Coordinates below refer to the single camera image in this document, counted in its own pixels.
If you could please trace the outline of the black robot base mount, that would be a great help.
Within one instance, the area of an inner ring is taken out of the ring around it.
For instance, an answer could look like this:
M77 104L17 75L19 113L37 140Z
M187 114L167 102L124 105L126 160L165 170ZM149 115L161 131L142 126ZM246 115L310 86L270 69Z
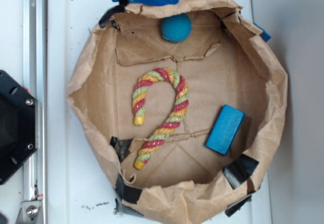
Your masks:
M36 151L37 100L1 70L1 185Z

